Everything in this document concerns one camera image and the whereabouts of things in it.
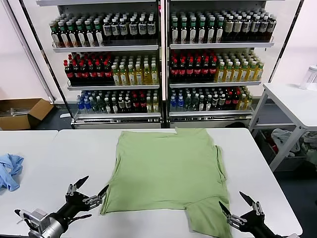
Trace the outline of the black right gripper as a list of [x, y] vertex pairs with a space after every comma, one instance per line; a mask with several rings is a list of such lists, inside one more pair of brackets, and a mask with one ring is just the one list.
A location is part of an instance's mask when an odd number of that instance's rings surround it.
[[274, 234], [264, 223], [264, 214], [262, 214], [263, 210], [261, 204], [258, 201], [255, 202], [250, 196], [243, 192], [240, 191], [239, 193], [247, 204], [252, 207], [253, 211], [238, 217], [232, 215], [225, 205], [219, 201], [219, 205], [226, 217], [227, 223], [234, 228], [241, 227], [242, 232], [249, 232], [255, 238], [278, 238], [279, 235]]

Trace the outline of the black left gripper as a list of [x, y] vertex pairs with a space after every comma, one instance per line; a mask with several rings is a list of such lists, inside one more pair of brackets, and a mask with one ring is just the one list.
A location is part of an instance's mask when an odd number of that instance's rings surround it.
[[107, 184], [97, 195], [88, 197], [82, 193], [76, 192], [89, 176], [79, 179], [75, 184], [70, 184], [65, 196], [66, 203], [56, 212], [55, 219], [60, 223], [70, 223], [80, 212], [87, 211], [87, 205], [99, 206], [106, 197]]

